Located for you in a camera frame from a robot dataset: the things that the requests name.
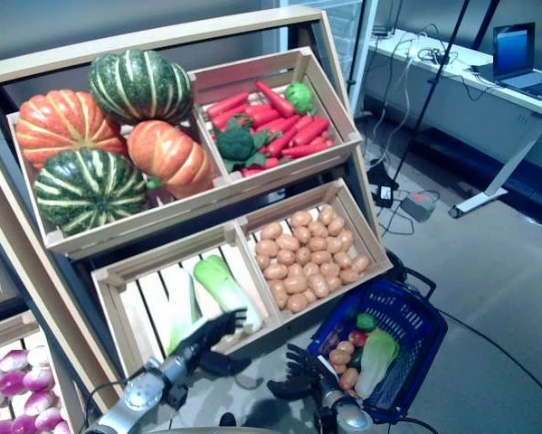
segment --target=white desk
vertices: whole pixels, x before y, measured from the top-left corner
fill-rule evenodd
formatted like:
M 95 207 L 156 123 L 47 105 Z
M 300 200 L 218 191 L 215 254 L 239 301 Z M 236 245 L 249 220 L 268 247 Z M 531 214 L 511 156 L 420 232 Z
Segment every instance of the white desk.
M 389 77 L 389 65 L 378 66 L 382 61 L 377 58 L 381 57 L 380 55 L 391 57 L 398 42 L 410 39 L 415 39 L 415 41 L 402 43 L 395 51 L 392 88 L 411 57 L 412 66 L 409 70 L 407 86 L 412 102 L 411 116 L 416 117 L 429 89 L 429 79 L 439 69 L 439 65 L 419 60 L 417 53 L 422 48 L 442 50 L 442 45 L 438 40 L 424 36 L 417 38 L 415 34 L 397 30 L 392 38 L 380 40 L 377 45 L 376 41 L 372 41 L 372 50 L 377 46 L 378 55 L 374 59 L 367 79 L 364 80 L 364 92 L 377 99 L 383 99 Z M 480 99 L 472 101 L 466 95 L 461 79 L 470 88 L 472 96 L 477 98 L 480 92 L 491 85 L 472 74 L 469 66 L 491 63 L 492 58 L 486 53 L 458 45 L 453 45 L 451 52 L 457 52 L 458 56 L 454 62 L 444 68 L 442 77 L 448 80 L 439 81 L 423 123 L 504 162 L 504 166 L 484 192 L 452 208 L 450 215 L 460 217 L 506 193 L 501 186 L 542 134 L 542 101 L 503 88 L 488 89 Z M 389 96 L 388 100 L 392 108 L 405 110 L 403 92 L 395 92 Z

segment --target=leek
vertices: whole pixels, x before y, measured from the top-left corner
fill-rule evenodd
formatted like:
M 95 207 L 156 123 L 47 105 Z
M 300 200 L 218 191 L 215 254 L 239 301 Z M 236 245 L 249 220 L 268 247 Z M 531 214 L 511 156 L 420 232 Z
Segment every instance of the leek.
M 212 255 L 201 260 L 195 265 L 194 275 L 224 312 L 246 307 L 242 326 L 246 333 L 251 335 L 262 327 L 261 316 L 221 257 Z
M 399 344 L 384 330 L 377 328 L 369 334 L 361 356 L 361 373 L 355 385 L 355 392 L 361 398 L 366 400 L 371 396 L 398 353 Z
M 172 267 L 163 271 L 163 277 L 172 282 L 167 286 L 173 288 L 168 299 L 168 310 L 172 313 L 168 345 L 170 354 L 192 330 L 192 324 L 200 318 L 200 312 L 196 304 L 195 283 L 188 271 Z

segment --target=green striped pumpkin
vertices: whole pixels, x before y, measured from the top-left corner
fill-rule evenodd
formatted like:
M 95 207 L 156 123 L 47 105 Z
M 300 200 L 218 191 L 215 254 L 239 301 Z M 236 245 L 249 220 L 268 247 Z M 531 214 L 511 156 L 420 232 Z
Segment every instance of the green striped pumpkin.
M 42 217 L 66 236 L 135 214 L 147 204 L 140 170 L 124 156 L 87 147 L 48 158 L 33 189 Z
M 102 54 L 90 66 L 90 93 L 117 121 L 177 122 L 192 108 L 190 78 L 176 63 L 152 50 Z

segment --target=potato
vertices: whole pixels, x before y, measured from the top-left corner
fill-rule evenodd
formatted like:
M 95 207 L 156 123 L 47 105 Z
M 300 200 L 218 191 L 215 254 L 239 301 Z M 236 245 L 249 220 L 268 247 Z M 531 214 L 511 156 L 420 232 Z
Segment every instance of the potato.
M 309 288 L 311 288 L 317 298 L 325 298 L 328 296 L 327 281 L 320 274 L 312 274 L 309 276 Z
M 339 235 L 339 233 L 345 227 L 345 219 L 343 217 L 335 217 L 331 223 L 328 224 L 328 234 L 331 237 Z
M 305 292 L 303 292 L 303 296 L 307 298 L 307 301 L 309 301 L 309 304 L 315 303 L 317 301 L 317 296 L 310 289 L 305 289 Z
M 292 233 L 301 244 L 307 244 L 310 240 L 310 231 L 306 226 L 299 226 L 293 229 Z
M 351 257 L 347 255 L 344 251 L 338 251 L 333 255 L 333 260 L 339 265 L 342 269 L 351 268 Z
M 347 251 L 353 245 L 353 232 L 349 229 L 342 230 L 337 236 L 341 240 L 342 250 Z
M 321 212 L 319 213 L 319 222 L 323 223 L 325 226 L 328 226 L 328 224 L 331 223 L 334 218 L 335 211 L 333 211 L 333 207 L 329 204 L 324 205 L 323 208 L 321 208 Z
M 344 269 L 339 273 L 339 278 L 344 285 L 357 281 L 359 275 L 354 269 Z
M 285 306 L 287 306 L 289 295 L 287 294 L 283 283 L 280 280 L 271 280 L 269 282 L 269 289 L 271 290 L 274 302 L 277 304 L 279 309 L 284 309 Z
M 297 240 L 297 237 L 293 237 L 292 235 L 286 233 L 279 235 L 277 237 L 276 243 L 281 249 L 290 251 L 297 251 L 300 247 L 300 243 L 299 240 Z
M 309 226 L 313 218 L 306 211 L 297 211 L 290 217 L 290 226 L 298 228 L 299 226 Z
M 326 250 L 331 254 L 334 255 L 338 251 L 341 251 L 343 248 L 343 243 L 341 240 L 337 237 L 327 237 L 325 239 L 325 242 L 327 244 Z
M 285 289 L 287 289 L 287 294 L 297 294 L 307 290 L 307 277 L 303 275 L 285 278 L 282 283 L 285 285 Z
M 274 258 L 277 256 L 277 253 L 279 253 L 279 245 L 273 240 L 260 240 L 256 243 L 256 246 L 254 246 L 254 250 L 259 255 Z
M 348 353 L 348 354 L 353 354 L 353 352 L 355 351 L 355 347 L 349 341 L 339 342 L 337 344 L 337 349 L 344 351 L 345 353 Z
M 313 274 L 319 273 L 319 265 L 317 265 L 315 262 L 309 262 L 308 264 L 305 264 L 303 267 L 303 273 L 305 276 L 309 277 Z
M 319 272 L 325 278 L 328 278 L 329 276 L 337 277 L 340 271 L 341 267 L 335 262 L 326 262 L 319 267 Z
M 344 364 L 333 364 L 333 363 L 331 363 L 330 365 L 333 366 L 333 369 L 339 375 L 347 370 L 347 366 L 344 365 Z
M 327 226 L 325 226 L 321 222 L 311 222 L 309 223 L 309 230 L 313 237 L 320 237 L 320 238 L 327 238 L 328 237 L 328 229 Z
M 328 354 L 328 360 L 331 364 L 347 364 L 351 362 L 351 354 L 341 350 L 331 350 Z
M 254 258 L 256 259 L 256 263 L 259 264 L 259 268 L 264 270 L 268 266 L 271 265 L 271 258 L 269 258 L 267 255 L 255 255 Z
M 289 269 L 285 264 L 271 264 L 262 272 L 264 277 L 268 280 L 274 280 L 276 278 L 286 278 Z
M 344 391 L 352 389 L 357 384 L 358 376 L 359 373 L 356 368 L 347 368 L 347 370 L 343 372 L 343 375 L 341 375 L 341 378 L 339 378 L 339 386 L 341 386 Z
M 361 274 L 369 267 L 371 259 L 364 254 L 357 255 L 351 260 L 351 269 L 354 269 L 357 274 Z
M 310 251 L 326 250 L 327 242 L 324 238 L 313 237 L 309 240 L 308 246 Z
M 315 262 L 317 265 L 324 264 L 331 261 L 331 254 L 326 250 L 313 251 L 310 254 L 311 262 Z
M 337 276 L 327 276 L 325 278 L 328 285 L 328 292 L 335 292 L 341 288 L 341 279 Z
M 310 250 L 308 247 L 301 247 L 295 252 L 295 260 L 303 267 L 310 262 Z
M 303 267 L 301 267 L 300 264 L 294 263 L 292 265 L 289 265 L 289 272 L 287 276 L 289 278 L 292 278 L 293 276 L 304 276 L 305 273 L 303 272 Z
M 307 298 L 299 293 L 299 294 L 293 294 L 289 297 L 287 300 L 287 308 L 293 313 L 296 314 L 297 312 L 300 312 L 305 307 L 309 305 L 309 301 Z
M 277 223 L 267 224 L 261 231 L 261 240 L 276 240 L 282 234 L 282 226 Z
M 295 262 L 295 252 L 281 249 L 277 253 L 277 262 L 280 264 L 291 265 Z

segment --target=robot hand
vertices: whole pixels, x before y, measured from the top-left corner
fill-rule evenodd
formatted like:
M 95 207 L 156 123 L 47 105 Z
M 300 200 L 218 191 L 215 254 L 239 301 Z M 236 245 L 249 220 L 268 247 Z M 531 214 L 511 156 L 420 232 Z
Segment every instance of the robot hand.
M 129 379 L 120 400 L 86 434 L 129 434 L 137 432 L 145 421 L 153 421 L 158 404 L 164 402 L 176 410 L 185 404 L 188 388 L 185 379 L 203 367 L 210 373 L 233 375 L 250 364 L 215 353 L 210 347 L 224 335 L 242 327 L 246 309 L 237 309 L 207 321 L 184 339 L 163 363 L 153 357 Z

